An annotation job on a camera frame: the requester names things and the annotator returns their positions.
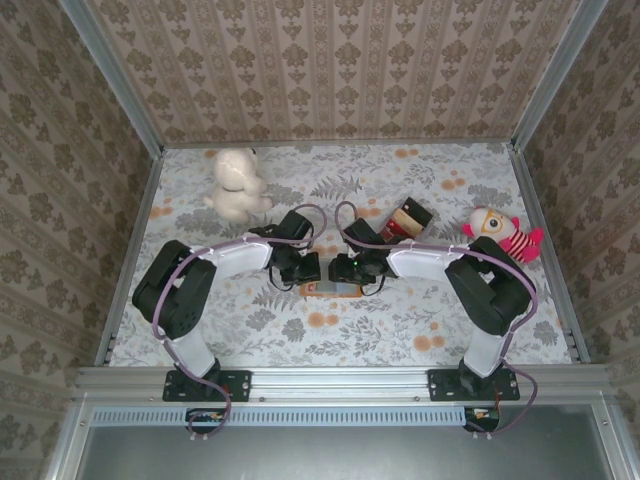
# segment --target gray leaf pattern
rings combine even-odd
[[[162,187],[154,198],[132,290],[167,241],[214,246],[240,237],[249,227],[278,223],[303,203],[319,205],[331,218],[335,205],[346,198],[378,229],[411,196],[434,214],[420,239],[436,244],[468,243],[461,225],[478,204],[518,216],[523,230],[529,228],[504,145],[261,147],[259,174],[267,181],[274,208],[252,215],[246,225],[229,224],[204,206],[202,197],[214,185],[210,156],[202,149],[165,152]],[[319,228],[319,213],[300,213]],[[348,225],[351,211],[341,212],[340,221]],[[323,259],[347,251],[331,219],[314,249]],[[7,265],[6,275],[27,281],[19,262]],[[540,308],[515,336],[508,358],[514,363],[569,362],[544,269],[540,262],[524,268],[538,290]],[[302,297],[299,289],[277,290],[264,270],[216,281],[200,323],[220,361],[238,366],[456,364],[473,328],[448,284],[389,279],[373,297]],[[171,364],[131,304],[111,364]]]

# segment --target floor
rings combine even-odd
[[[608,480],[613,476],[591,407],[579,406],[535,407],[516,428],[491,440],[474,440],[462,427],[229,427],[206,442],[189,441],[181,427],[92,428],[78,478]]]
[[[249,226],[279,222],[301,203],[316,203],[332,217],[343,199],[359,207],[374,228],[408,196],[434,215],[421,240],[466,244],[460,227],[484,205],[528,219],[503,144],[377,145],[257,148],[260,174],[274,208],[235,226],[207,208],[214,186],[211,150],[165,152],[160,185],[144,235],[131,292],[162,245],[178,239],[215,245]],[[301,211],[320,225],[320,216]],[[345,211],[342,221],[351,221]],[[345,252],[330,225],[315,249],[325,258]],[[570,363],[540,260],[524,267],[537,288],[540,309],[521,328],[508,360],[514,364]],[[371,298],[323,299],[281,293],[266,272],[242,274],[214,288],[201,321],[206,341],[226,366],[414,366],[457,364],[472,324],[448,285],[397,279]],[[130,301],[117,335],[112,366],[168,366],[164,349]]]

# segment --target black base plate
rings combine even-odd
[[[432,402],[488,401],[496,400],[496,390],[500,401],[520,400],[520,389],[516,374],[506,368],[493,373],[493,382],[484,390],[471,395],[460,385],[460,371],[457,368],[445,368],[427,371],[429,395]]]
[[[248,402],[251,393],[251,371],[222,370],[220,385],[233,402]],[[167,373],[162,392],[165,402],[223,402],[222,395],[211,387],[195,382],[179,370]]]

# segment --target toy face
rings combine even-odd
[[[471,214],[470,223],[476,236],[486,236],[496,241],[508,238],[516,231],[506,215],[490,208],[476,208]]]

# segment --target patterned wallpaper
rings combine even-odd
[[[55,1],[0,2],[0,478],[37,478],[92,364],[150,159]]]
[[[576,313],[640,447],[640,2],[610,1],[525,150]]]
[[[89,0],[164,142],[507,138],[578,0]]]

